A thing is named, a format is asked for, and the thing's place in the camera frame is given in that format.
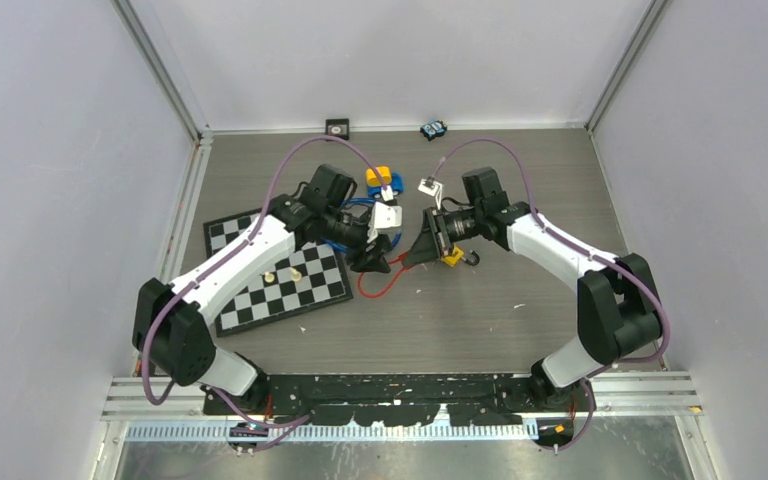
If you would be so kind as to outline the red cable seal tag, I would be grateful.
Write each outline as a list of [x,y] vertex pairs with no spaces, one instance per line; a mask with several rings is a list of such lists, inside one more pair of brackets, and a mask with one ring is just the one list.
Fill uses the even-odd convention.
[[393,287],[412,270],[405,266],[400,258],[387,261],[389,270],[385,273],[365,272],[358,275],[355,281],[356,292],[365,299],[380,299],[388,294]]

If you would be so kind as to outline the yellow black padlock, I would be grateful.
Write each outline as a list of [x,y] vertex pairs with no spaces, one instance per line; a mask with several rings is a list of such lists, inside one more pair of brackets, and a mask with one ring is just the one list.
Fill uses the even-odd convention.
[[460,247],[453,245],[450,251],[441,257],[441,261],[449,267],[455,267],[459,263],[475,267],[480,263],[481,258],[474,250],[464,251]]

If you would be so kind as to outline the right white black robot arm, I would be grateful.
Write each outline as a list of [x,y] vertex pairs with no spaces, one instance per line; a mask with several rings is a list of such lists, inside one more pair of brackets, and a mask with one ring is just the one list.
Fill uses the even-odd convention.
[[467,203],[443,208],[442,184],[429,177],[421,193],[435,204],[423,212],[420,233],[402,259],[404,266],[440,260],[460,241],[483,237],[534,261],[576,296],[576,334],[530,370],[534,403],[556,410],[571,385],[664,337],[660,306],[647,261],[637,254],[618,257],[595,249],[556,228],[526,202],[512,202],[497,172],[489,167],[462,176]]

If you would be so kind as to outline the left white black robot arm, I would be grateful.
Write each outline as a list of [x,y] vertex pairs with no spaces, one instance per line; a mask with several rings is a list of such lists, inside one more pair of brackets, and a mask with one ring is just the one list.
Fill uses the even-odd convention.
[[387,273],[390,233],[402,227],[402,209],[390,187],[367,216],[355,220],[343,206],[355,182],[345,171],[319,166],[296,195],[271,196],[253,223],[204,263],[168,283],[139,289],[132,344],[176,384],[221,389],[240,412],[258,412],[267,398],[263,377],[242,355],[214,342],[221,310],[250,281],[306,244],[327,239],[345,247],[356,272]]

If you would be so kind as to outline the black white chessboard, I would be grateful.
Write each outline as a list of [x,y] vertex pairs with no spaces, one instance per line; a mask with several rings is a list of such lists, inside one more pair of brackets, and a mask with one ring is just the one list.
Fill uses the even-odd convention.
[[[291,268],[302,273],[299,282],[291,280]],[[218,336],[241,333],[353,298],[342,253],[321,240],[305,244],[267,272],[276,275],[274,283],[267,285],[261,275],[223,307],[215,323]]]

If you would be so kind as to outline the blue yellow toy car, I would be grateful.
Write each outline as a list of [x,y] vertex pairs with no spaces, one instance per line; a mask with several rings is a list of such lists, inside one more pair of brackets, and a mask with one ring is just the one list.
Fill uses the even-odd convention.
[[375,169],[368,168],[365,172],[365,180],[368,198],[379,199],[381,197],[382,180],[386,182],[394,196],[402,195],[405,190],[402,176],[387,166],[379,166]]

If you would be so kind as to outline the black blue owl toy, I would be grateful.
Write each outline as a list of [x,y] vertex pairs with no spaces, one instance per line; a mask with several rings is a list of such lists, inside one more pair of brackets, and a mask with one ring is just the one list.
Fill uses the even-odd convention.
[[448,132],[448,125],[442,120],[433,120],[419,127],[419,132],[427,141],[441,138]]

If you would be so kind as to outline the small black square box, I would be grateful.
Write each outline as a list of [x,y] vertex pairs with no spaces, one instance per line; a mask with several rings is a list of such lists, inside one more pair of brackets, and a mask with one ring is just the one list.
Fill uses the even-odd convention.
[[324,134],[348,141],[350,139],[350,120],[348,118],[326,119]]

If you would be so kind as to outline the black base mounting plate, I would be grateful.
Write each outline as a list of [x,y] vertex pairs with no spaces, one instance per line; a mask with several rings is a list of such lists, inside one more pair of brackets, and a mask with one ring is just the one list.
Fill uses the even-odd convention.
[[208,416],[260,418],[279,426],[514,425],[527,414],[583,419],[595,409],[585,387],[542,387],[527,374],[272,374],[240,396],[202,387]]

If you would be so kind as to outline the perforated metal rail strip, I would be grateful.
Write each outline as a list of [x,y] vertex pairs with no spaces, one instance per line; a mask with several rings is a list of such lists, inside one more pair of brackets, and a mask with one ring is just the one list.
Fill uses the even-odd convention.
[[[265,443],[281,435],[233,420],[218,421],[133,421],[124,434],[127,442],[243,442]],[[478,440],[537,440],[538,425],[525,419],[512,425],[453,426],[447,419],[427,425],[386,427],[381,422],[364,427],[354,422],[345,426],[304,425],[284,438],[286,442],[426,442]]]

